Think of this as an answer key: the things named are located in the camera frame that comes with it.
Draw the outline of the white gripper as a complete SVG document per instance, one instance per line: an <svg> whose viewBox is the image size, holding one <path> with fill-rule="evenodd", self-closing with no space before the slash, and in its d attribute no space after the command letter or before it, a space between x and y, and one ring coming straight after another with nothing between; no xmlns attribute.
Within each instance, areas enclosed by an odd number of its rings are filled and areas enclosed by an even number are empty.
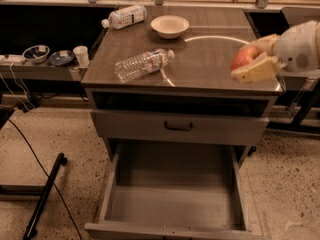
<svg viewBox="0 0 320 240"><path fill-rule="evenodd" d="M295 25L280 37L277 34L264 36L250 42L249 46L256 47L263 53L250 64L231 70L231 78L238 82L250 83L272 79L281 69L280 61L290 72L317 70L320 66L319 22L311 20Z"/></svg>

